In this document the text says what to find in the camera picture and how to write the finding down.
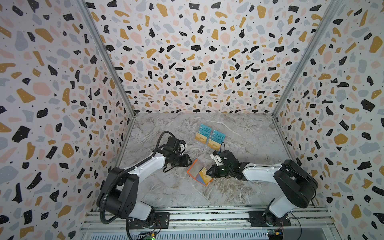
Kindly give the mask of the orange card wallet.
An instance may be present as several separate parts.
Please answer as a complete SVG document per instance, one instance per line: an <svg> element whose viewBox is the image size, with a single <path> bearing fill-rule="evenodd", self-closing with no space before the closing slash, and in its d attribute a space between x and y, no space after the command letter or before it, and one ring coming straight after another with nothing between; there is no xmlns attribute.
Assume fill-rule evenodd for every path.
<svg viewBox="0 0 384 240"><path fill-rule="evenodd" d="M190 166L190 168L187 170L187 173L188 173L188 175L189 175L190 177L192 177L195 181L197 181L197 180L196 180L196 177L197 177L199 171L200 171L203 167L205 167L205 166L203 165L203 163L202 163L200 160L196 159L196 160L193 162L193 164Z"/></svg>

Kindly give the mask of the gold vip card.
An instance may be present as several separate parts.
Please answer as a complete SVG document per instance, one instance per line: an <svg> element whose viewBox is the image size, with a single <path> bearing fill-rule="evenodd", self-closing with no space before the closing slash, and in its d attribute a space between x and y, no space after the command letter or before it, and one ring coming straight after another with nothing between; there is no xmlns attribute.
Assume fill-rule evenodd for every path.
<svg viewBox="0 0 384 240"><path fill-rule="evenodd" d="M197 175L197 177L196 177L196 180L197 180L199 183L201 183L202 185L207 186L209 183L212 182L213 179L212 179L212 177L210 177L210 176L207 175L207 169L206 169L205 167L203 167L203 168L199 171L199 173L198 173L198 175Z"/></svg>
<svg viewBox="0 0 384 240"><path fill-rule="evenodd" d="M205 145L206 142L207 142L207 139L208 138L206 136L204 136L204 135L202 135L200 133L196 133L195 140L197 140L198 142L200 142L200 143Z"/></svg>
<svg viewBox="0 0 384 240"><path fill-rule="evenodd" d="M215 151L219 151L221 148L221 143L218 143L212 139L209 139L207 146Z"/></svg>

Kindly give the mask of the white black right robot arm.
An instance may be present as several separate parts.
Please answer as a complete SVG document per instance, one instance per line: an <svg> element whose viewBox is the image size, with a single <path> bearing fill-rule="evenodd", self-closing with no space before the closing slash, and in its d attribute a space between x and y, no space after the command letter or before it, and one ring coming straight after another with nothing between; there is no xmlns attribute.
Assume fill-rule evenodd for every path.
<svg viewBox="0 0 384 240"><path fill-rule="evenodd" d="M210 157L215 164L207 171L207 175L212 178L263 181L280 187L283 194L270 202L264 211L266 219L281 219L295 208L307 208L317 193L317 181L292 160L275 165L241 163L229 150L214 151Z"/></svg>

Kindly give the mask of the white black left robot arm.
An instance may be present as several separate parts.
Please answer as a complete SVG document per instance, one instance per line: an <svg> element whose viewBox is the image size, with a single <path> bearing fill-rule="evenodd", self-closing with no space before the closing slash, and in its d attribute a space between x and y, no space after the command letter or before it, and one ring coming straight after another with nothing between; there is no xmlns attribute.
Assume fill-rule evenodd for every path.
<svg viewBox="0 0 384 240"><path fill-rule="evenodd" d="M170 136L166 144L157 142L155 149L144 160L131 167L111 169L97 199L101 222L107 225L116 219L124 219L152 225L155 208L138 200L139 185L157 170L167 172L168 165L172 169L191 166L192 160L185 153L186 148L185 141Z"/></svg>

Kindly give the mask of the clear acrylic card display stand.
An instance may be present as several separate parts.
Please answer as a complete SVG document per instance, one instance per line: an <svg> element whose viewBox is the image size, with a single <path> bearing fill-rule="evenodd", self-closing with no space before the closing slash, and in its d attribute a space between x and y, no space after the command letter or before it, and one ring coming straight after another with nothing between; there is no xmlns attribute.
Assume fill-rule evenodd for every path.
<svg viewBox="0 0 384 240"><path fill-rule="evenodd" d="M211 132L211 136L210 136L210 137L207 139L207 142L206 142L206 144L205 144L205 145L207 145L207 144L208 144L208 141L209 141L209 139L211 139L211 137L212 137L212 133L213 133L213 130L214 130L214 129L212 129L212 132Z"/></svg>

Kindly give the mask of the teal VIP card right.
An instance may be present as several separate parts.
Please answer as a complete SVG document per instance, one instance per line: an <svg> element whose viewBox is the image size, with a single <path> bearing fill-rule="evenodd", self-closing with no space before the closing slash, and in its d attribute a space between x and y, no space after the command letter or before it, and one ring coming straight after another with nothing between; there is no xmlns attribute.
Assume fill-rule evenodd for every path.
<svg viewBox="0 0 384 240"><path fill-rule="evenodd" d="M216 130L213 130L213 133L212 133L212 137L211 139L218 143L218 144L221 144L222 142L225 141L225 138L226 138L226 135L219 132L219 131L216 131Z"/></svg>

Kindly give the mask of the teal vip card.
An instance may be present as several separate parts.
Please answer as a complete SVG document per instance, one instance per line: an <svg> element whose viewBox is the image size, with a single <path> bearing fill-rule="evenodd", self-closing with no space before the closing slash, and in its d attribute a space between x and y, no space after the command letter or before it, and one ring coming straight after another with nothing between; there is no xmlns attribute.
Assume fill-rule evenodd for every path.
<svg viewBox="0 0 384 240"><path fill-rule="evenodd" d="M222 142L225 141L225 138L226 138L226 135L219 132L219 131L216 131L216 130L213 130L213 133L212 133L212 137L211 139L218 143L218 144L221 144Z"/></svg>
<svg viewBox="0 0 384 240"><path fill-rule="evenodd" d="M209 138L211 136L211 132L212 132L212 128L210 128L204 124L200 124L199 134Z"/></svg>

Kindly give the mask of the teal VIP card left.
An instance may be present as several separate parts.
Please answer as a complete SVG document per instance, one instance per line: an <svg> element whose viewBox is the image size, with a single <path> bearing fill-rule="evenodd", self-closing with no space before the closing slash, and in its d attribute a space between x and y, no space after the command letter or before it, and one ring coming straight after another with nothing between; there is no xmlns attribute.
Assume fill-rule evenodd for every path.
<svg viewBox="0 0 384 240"><path fill-rule="evenodd" d="M211 136L211 132L212 132L212 128L210 128L204 124L200 124L199 134L209 138Z"/></svg>

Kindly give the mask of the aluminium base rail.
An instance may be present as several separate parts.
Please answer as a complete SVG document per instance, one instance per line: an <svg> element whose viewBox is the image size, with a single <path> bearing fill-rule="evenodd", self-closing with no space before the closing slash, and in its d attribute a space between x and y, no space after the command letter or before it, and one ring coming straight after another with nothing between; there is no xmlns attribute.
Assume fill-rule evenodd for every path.
<svg viewBox="0 0 384 240"><path fill-rule="evenodd" d="M309 206L289 212L276 226L262 218L263 206L180 207L156 211L156 226L142 228L137 221L100 222L89 212L80 240L339 240L329 212Z"/></svg>

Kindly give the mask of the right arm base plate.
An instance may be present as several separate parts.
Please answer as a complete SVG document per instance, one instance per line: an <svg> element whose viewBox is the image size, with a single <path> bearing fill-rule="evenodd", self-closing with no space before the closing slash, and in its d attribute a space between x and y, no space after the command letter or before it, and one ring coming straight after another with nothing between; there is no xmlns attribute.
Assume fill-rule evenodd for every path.
<svg viewBox="0 0 384 240"><path fill-rule="evenodd" d="M248 222L252 227L290 227L291 222L288 214L277 218L269 211L249 211Z"/></svg>

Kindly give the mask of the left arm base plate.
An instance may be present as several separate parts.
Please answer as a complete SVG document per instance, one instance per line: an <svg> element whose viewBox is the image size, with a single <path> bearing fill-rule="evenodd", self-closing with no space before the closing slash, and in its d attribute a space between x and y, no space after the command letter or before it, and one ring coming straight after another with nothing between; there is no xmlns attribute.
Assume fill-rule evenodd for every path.
<svg viewBox="0 0 384 240"><path fill-rule="evenodd" d="M167 229L170 223L170 213L153 212L146 220L126 220L126 228L129 230L154 230Z"/></svg>

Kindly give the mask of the aluminium left corner post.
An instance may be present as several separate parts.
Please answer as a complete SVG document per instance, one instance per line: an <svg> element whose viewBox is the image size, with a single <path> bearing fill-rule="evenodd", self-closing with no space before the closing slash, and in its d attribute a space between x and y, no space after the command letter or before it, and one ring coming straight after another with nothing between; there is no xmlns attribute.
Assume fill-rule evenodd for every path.
<svg viewBox="0 0 384 240"><path fill-rule="evenodd" d="M88 7L87 7L87 4L86 4L86 1L81 1L81 0L76 0L76 5L81 13L81 16L87 26L87 28L89 29L90 31L90 35L92 36L94 42L95 42L95 45L106 65L106 68L108 69L108 71L111 73L112 75L112 79L120 93L120 95L122 96L123 98L123 101L124 101L124 104L127 108L127 112L129 113L129 116L134 118L135 117L135 112L132 108L132 105L130 103L130 100L125 92L125 89L120 81L120 78L117 74L117 71L107 53L107 49L101 39L101 36L100 36L100 33L92 19L92 15L91 13L89 12L88 10Z"/></svg>

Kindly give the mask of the aluminium corner post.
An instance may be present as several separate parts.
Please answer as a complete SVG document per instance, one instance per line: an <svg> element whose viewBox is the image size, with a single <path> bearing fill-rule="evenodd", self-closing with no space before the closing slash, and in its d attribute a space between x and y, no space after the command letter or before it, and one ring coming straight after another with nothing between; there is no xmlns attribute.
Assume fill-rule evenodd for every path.
<svg viewBox="0 0 384 240"><path fill-rule="evenodd" d="M322 37L325 35L327 27L329 26L330 22L332 21L334 15L337 14L337 12L338 12L339 8L342 6L343 2L344 1L342 1L342 0L330 1L330 5L328 6L327 10L325 11L323 19L321 20L321 22L317 28L317 31L314 33L307 49L305 50L301 60L299 61L298 66L294 71L294 74L292 75L288 84L284 88L283 94L282 94L280 100L278 101L278 104L277 104L277 106L273 112L273 119L275 119L278 116L280 110L285 105L285 102L287 101L287 99L290 95L290 92L293 90L293 88L295 87L295 84L297 83L297 81L299 79L300 73L302 72L302 70L306 66L307 62L310 60L312 54L314 53L314 51L317 47L317 44L320 42Z"/></svg>
<svg viewBox="0 0 384 240"><path fill-rule="evenodd" d="M86 4L86 1L81 1L81 0L76 0L76 5L81 13L81 16L87 26L87 28L89 29L90 31L90 35L92 36L94 42L95 42L95 45L106 65L106 68L108 69L108 71L111 73L112 75L112 79L120 93L120 95L122 96L123 98L123 101L124 101L124 104L127 108L127 112L129 113L129 116L134 118L135 117L135 112L132 108L132 105L130 103L130 100L125 92L125 89L120 81L120 78L117 74L117 71L107 53L107 49L101 39L101 36L100 36L100 33L92 19L92 15L91 13L89 12L88 10L88 7L87 7L87 4Z"/></svg>

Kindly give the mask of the aluminium right corner post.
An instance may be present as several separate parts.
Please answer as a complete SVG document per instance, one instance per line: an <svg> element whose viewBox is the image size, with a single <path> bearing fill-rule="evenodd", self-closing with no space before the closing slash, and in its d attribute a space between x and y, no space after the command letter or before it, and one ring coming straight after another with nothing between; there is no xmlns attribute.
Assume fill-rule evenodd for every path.
<svg viewBox="0 0 384 240"><path fill-rule="evenodd" d="M302 72L302 70L306 66L307 62L310 60L312 54L314 53L314 51L317 47L317 44L320 42L322 37L325 35L327 27L329 26L330 22L332 21L334 15L337 14L337 12L338 12L339 8L342 6L343 2L344 1L342 1L342 0L330 1L330 5L328 6L327 10L325 11L323 19L321 20L321 22L317 28L317 31L314 33L307 49L305 50L301 60L299 61L298 66L294 71L294 74L292 75L288 84L284 88L283 94L282 94L280 100L278 101L278 104L277 104L277 106L273 112L273 119L275 119L278 116L280 110L285 105L285 102L287 101L287 99L290 95L290 92L293 90L293 88L295 87L295 84L297 83L297 81L299 79L300 73Z"/></svg>

